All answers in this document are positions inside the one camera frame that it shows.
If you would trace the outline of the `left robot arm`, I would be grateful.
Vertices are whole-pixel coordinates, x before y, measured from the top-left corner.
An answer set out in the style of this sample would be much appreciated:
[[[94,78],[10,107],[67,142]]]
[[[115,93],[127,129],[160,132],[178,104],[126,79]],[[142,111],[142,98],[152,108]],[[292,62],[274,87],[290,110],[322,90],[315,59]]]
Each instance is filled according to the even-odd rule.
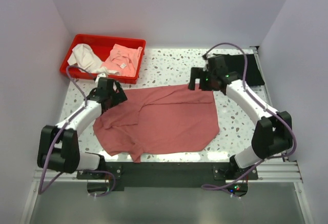
[[[84,95],[84,101],[76,111],[56,125],[42,128],[37,165],[63,173],[88,170],[93,178],[103,178],[106,174],[106,166],[101,163],[103,159],[98,154],[82,153],[78,137],[108,109],[126,100],[118,81],[100,77],[97,86],[89,95]]]

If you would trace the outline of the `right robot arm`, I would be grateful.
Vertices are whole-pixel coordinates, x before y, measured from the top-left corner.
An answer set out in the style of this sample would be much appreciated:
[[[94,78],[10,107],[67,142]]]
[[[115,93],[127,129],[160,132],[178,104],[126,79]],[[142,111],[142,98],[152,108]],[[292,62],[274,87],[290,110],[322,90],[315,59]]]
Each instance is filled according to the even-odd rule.
[[[248,86],[245,74],[228,70],[223,55],[203,55],[203,59],[206,61],[203,68],[191,69],[188,88],[195,90],[198,79],[200,90],[222,92],[236,102],[255,125],[251,145],[230,157],[225,175],[241,179],[253,165],[284,151],[294,152],[296,142],[291,115],[262,101]]]

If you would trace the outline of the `dusty red t-shirt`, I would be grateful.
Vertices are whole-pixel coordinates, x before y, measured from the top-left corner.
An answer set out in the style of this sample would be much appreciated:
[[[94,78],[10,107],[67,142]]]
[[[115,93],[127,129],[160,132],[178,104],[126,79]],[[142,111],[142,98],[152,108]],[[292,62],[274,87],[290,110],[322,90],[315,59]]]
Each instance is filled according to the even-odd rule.
[[[212,91],[187,85],[131,89],[127,101],[97,118],[93,130],[111,156],[128,153],[136,163],[143,154],[198,152],[219,134]]]

